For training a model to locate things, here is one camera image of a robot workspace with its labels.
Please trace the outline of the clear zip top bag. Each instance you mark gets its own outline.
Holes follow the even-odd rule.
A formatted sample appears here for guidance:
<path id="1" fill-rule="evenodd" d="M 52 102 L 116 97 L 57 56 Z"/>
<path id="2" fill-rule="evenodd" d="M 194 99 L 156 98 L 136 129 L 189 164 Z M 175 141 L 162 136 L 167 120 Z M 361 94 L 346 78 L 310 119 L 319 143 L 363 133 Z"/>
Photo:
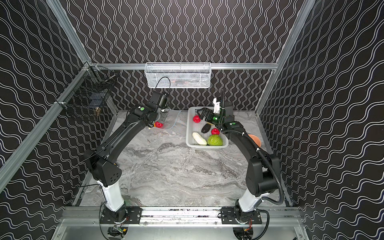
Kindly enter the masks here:
<path id="1" fill-rule="evenodd" d="M 149 127 L 149 129 L 155 129 L 155 130 L 170 130 L 175 125 L 176 122 L 181 114 L 182 110 L 163 110 L 160 112 L 160 116 L 157 118 L 156 122 L 161 122 L 164 124 L 164 126 L 160 128 L 156 128 L 154 124 Z"/>

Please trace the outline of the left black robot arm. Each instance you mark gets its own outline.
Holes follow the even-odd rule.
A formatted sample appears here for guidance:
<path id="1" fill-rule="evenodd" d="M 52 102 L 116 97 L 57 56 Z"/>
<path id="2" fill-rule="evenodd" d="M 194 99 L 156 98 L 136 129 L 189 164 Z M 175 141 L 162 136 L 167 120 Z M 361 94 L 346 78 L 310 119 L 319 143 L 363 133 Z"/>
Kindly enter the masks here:
<path id="1" fill-rule="evenodd" d="M 94 180 L 102 187 L 106 208 L 117 213 L 125 201 L 121 195 L 119 179 L 122 170 L 116 161 L 125 147 L 144 128 L 152 128 L 156 122 L 164 122 L 169 94 L 153 92 L 145 104 L 129 109 L 123 123 L 95 151 L 85 155 L 87 168 Z"/>

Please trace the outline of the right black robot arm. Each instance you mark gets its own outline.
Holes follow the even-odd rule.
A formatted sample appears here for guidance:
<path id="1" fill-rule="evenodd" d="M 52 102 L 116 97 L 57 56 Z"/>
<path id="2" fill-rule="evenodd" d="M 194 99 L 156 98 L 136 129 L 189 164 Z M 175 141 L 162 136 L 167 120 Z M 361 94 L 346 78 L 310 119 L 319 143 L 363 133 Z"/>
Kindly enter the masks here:
<path id="1" fill-rule="evenodd" d="M 247 190 L 237 200 L 236 207 L 240 215 L 253 212 L 264 201 L 274 205 L 284 203 L 284 190 L 281 181 L 281 164 L 278 157 L 268 154 L 247 133 L 244 126 L 235 120 L 233 107 L 224 103 L 219 113 L 209 108 L 200 108 L 197 115 L 215 125 L 220 133 L 233 142 L 248 161 L 246 174 Z"/>

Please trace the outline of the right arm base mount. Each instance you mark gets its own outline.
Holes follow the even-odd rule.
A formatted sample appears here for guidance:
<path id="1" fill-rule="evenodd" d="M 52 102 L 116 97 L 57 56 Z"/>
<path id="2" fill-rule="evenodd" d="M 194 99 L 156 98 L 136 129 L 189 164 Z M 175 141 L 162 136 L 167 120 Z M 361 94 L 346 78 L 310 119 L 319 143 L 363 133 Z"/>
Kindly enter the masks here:
<path id="1" fill-rule="evenodd" d="M 258 211 L 242 212 L 240 207 L 222 207 L 218 213 L 223 225 L 261 225 L 261 214 Z"/>

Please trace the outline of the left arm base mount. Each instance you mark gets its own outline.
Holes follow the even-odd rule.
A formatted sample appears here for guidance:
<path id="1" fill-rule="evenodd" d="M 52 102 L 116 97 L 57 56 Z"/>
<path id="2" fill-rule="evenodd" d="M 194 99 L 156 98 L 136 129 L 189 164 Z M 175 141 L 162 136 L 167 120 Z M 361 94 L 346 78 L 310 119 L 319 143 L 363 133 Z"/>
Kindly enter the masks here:
<path id="1" fill-rule="evenodd" d="M 139 224 L 143 209 L 140 207 L 126 207 L 123 205 L 116 212 L 104 207 L 101 216 L 101 224 Z"/>

